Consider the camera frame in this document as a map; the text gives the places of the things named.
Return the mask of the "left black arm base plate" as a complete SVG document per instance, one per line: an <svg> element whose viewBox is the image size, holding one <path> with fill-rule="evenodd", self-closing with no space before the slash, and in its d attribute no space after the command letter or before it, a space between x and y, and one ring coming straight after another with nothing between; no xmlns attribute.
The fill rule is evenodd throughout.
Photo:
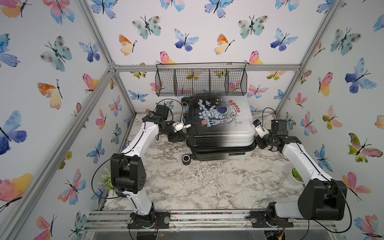
<svg viewBox="0 0 384 240"><path fill-rule="evenodd" d="M168 229L171 221L169 212L150 212L148 215L141 216L131 213L128 227L130 229Z"/></svg>

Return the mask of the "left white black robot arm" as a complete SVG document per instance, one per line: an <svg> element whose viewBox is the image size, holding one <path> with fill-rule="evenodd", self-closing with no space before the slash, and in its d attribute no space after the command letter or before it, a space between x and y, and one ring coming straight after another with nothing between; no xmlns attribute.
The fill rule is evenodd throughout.
<svg viewBox="0 0 384 240"><path fill-rule="evenodd" d="M184 129L191 126L190 121L181 115L180 122L168 122L170 109L157 105L155 111L143 117L140 131L133 141L120 154L113 154L110 159L112 186L128 198L134 205L131 214L132 223L150 228L156 223L155 206L149 200L144 189L147 173L143 159L149 146L160 135L166 135L171 143L186 139Z"/></svg>

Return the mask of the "black white space suitcase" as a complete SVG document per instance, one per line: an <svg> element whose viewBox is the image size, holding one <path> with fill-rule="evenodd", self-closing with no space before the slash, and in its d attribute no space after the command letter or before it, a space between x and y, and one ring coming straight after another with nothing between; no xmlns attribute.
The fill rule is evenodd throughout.
<svg viewBox="0 0 384 240"><path fill-rule="evenodd" d="M191 96L182 99L186 144L191 153L182 157L216 161L246 159L257 143L249 103L244 96Z"/></svg>

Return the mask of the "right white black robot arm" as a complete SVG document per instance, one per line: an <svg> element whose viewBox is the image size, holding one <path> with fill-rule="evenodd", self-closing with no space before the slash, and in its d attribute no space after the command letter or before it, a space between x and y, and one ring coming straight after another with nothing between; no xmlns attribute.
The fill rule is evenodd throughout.
<svg viewBox="0 0 384 240"><path fill-rule="evenodd" d="M296 201L271 202L266 210L267 221L277 224L287 219L340 221L346 208L347 187L322 170L305 150L301 141L290 136L285 120L272 120L271 128L255 120L256 143L260 149L276 148L298 171L305 186Z"/></svg>

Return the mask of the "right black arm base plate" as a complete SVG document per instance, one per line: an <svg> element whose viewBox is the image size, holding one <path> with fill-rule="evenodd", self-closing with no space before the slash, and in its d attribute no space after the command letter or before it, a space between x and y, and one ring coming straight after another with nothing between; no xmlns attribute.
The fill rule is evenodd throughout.
<svg viewBox="0 0 384 240"><path fill-rule="evenodd" d="M280 218L276 214L268 211L250 211L250 215L246 217L252 223L253 228L293 228L294 224L289 222L287 218Z"/></svg>

